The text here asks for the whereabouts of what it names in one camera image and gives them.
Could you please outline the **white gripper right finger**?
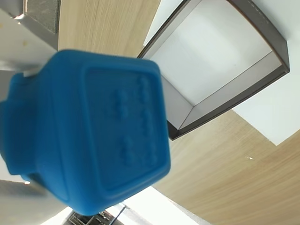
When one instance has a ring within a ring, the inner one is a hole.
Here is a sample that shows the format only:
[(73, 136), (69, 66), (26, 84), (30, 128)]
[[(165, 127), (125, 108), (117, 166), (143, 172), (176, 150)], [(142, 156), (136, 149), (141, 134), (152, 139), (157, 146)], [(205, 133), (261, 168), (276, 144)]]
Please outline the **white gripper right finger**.
[(28, 1), (0, 2), (0, 98), (16, 73), (37, 74), (58, 50), (58, 33), (51, 32), (27, 13)]

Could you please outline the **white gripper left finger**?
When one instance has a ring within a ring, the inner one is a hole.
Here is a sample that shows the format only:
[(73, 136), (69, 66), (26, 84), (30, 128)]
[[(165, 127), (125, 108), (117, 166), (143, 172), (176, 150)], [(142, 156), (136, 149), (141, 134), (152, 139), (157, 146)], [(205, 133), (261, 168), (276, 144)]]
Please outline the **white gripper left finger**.
[(40, 225), (67, 206), (43, 186), (31, 182), (0, 181), (0, 223)]

